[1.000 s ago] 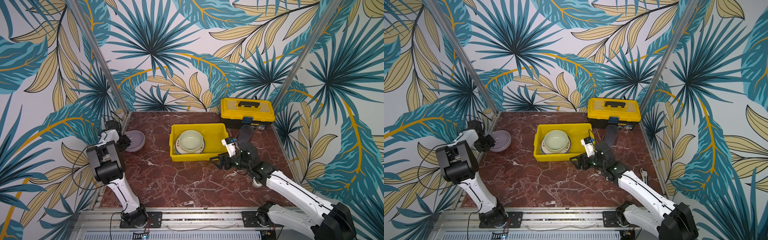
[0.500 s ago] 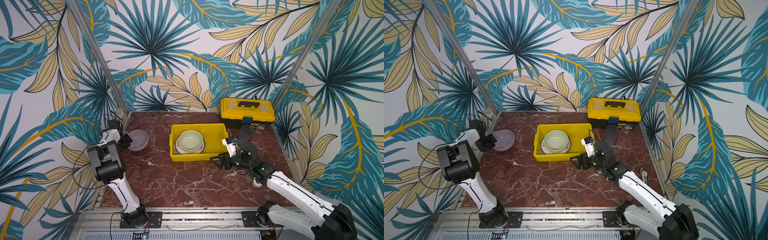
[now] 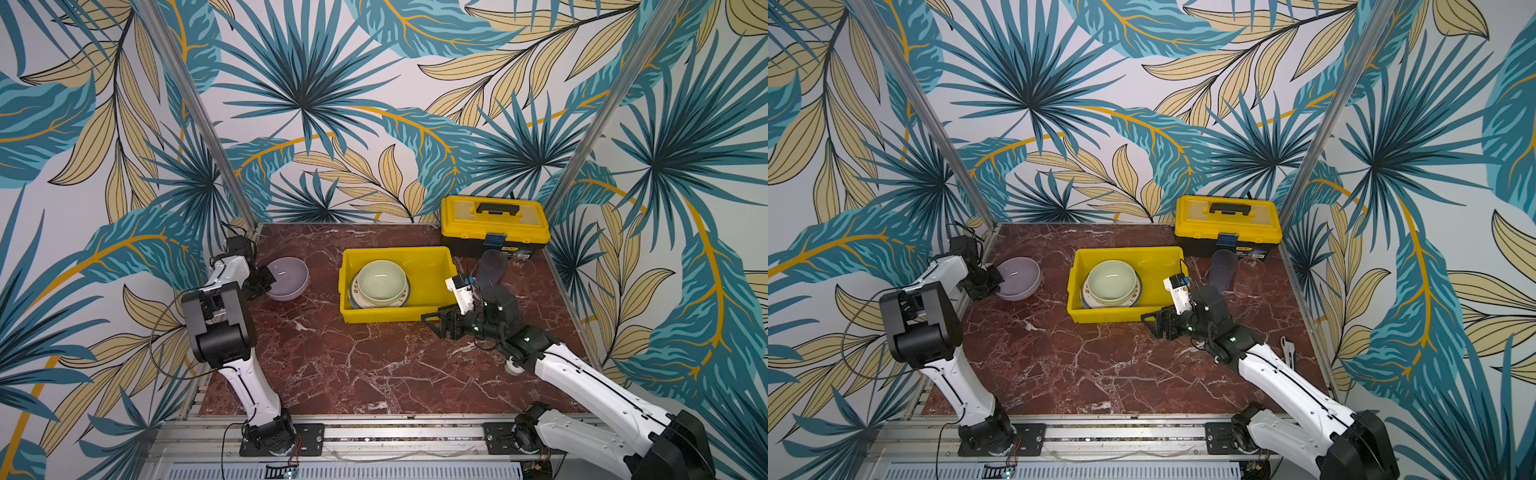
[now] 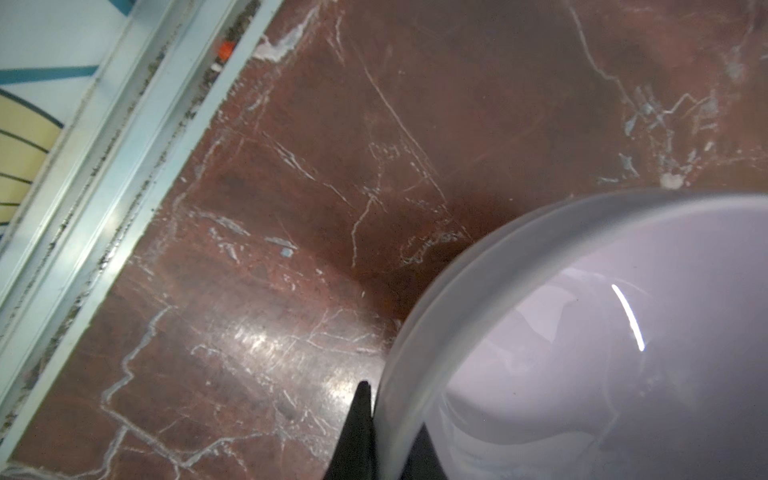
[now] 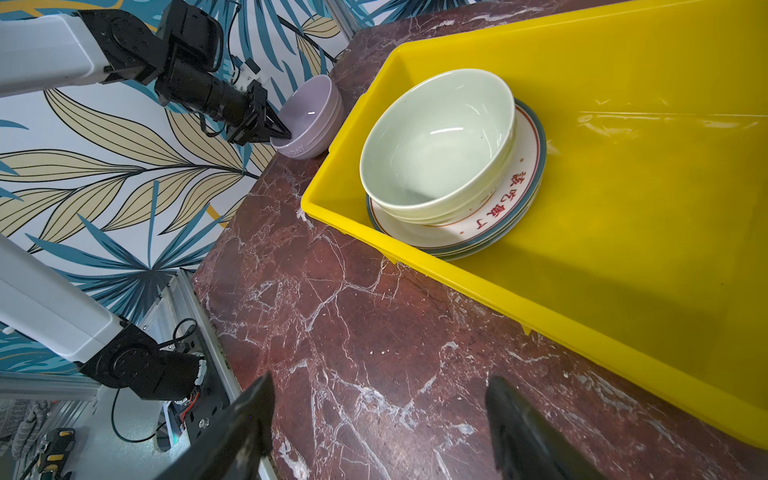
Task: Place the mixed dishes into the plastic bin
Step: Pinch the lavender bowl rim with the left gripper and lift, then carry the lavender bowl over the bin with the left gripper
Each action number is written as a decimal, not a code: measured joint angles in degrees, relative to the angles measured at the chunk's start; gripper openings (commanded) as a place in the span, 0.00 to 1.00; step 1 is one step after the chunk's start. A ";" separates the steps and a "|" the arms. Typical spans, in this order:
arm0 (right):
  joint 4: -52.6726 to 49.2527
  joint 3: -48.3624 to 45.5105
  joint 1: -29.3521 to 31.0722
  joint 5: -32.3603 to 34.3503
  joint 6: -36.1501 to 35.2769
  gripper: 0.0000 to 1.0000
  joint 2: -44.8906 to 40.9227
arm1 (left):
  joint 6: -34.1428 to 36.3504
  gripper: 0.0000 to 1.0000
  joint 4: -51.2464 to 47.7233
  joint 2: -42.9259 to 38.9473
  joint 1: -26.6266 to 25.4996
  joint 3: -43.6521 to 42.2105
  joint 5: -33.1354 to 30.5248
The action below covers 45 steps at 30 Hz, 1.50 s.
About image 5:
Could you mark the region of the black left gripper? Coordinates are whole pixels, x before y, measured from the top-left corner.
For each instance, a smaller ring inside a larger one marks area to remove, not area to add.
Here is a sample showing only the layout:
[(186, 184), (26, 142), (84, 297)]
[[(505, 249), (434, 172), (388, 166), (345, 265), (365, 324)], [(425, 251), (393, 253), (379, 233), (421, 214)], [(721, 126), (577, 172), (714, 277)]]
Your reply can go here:
[(176, 61), (155, 82), (165, 102), (175, 102), (193, 113), (224, 125), (226, 140), (234, 144), (291, 140), (292, 133), (267, 104), (267, 91), (254, 80), (245, 92), (191, 64)]

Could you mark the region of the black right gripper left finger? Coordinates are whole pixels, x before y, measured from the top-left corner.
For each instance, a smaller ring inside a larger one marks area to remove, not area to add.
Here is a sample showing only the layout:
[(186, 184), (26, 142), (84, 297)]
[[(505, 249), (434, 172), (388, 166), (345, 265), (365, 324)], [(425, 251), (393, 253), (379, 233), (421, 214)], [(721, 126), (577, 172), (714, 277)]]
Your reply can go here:
[(161, 480), (274, 479), (271, 461), (275, 388), (259, 377), (180, 458)]

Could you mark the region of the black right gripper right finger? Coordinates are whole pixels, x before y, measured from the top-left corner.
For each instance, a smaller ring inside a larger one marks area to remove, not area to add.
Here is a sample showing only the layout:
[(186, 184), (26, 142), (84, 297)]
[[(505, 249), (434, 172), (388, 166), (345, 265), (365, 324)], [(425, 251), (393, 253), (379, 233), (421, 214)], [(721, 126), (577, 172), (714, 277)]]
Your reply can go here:
[(485, 406), (495, 469), (504, 479), (604, 477), (503, 377), (489, 378)]

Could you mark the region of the grey bowl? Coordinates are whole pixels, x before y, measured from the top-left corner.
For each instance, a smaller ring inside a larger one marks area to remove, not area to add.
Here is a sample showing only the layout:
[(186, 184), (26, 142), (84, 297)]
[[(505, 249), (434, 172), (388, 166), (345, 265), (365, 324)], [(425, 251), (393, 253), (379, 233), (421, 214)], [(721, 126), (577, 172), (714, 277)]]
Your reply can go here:
[(292, 94), (278, 118), (291, 138), (272, 137), (271, 146), (291, 159), (315, 158), (328, 149), (344, 122), (341, 93), (330, 76), (314, 76)]

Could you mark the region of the green bowl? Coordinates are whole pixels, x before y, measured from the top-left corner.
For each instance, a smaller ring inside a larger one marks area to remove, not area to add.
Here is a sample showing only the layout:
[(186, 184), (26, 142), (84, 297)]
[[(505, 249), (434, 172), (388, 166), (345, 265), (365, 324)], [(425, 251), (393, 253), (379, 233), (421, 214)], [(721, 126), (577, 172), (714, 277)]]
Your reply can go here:
[(411, 224), (451, 223), (478, 208), (511, 161), (516, 103), (481, 69), (448, 71), (414, 86), (377, 120), (360, 157), (370, 200)]

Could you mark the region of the orange sunburst plate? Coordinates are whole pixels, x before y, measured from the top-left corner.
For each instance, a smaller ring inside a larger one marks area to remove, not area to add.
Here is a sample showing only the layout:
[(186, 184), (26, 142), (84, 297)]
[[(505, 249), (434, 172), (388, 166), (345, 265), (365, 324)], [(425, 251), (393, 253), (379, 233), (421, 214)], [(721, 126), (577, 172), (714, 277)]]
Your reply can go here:
[(492, 245), (522, 219), (535, 199), (546, 166), (546, 135), (534, 111), (516, 102), (516, 143), (495, 191), (452, 223), (426, 226), (395, 219), (372, 199), (367, 213), (375, 230), (438, 258), (456, 260)]

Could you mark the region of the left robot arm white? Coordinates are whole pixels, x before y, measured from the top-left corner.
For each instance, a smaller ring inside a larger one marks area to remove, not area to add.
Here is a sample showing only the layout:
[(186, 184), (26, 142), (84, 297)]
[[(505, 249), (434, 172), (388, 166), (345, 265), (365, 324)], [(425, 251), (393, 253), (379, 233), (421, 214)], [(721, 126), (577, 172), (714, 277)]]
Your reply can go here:
[(151, 86), (57, 88), (1, 103), (1, 232), (140, 321), (200, 264), (273, 156)]

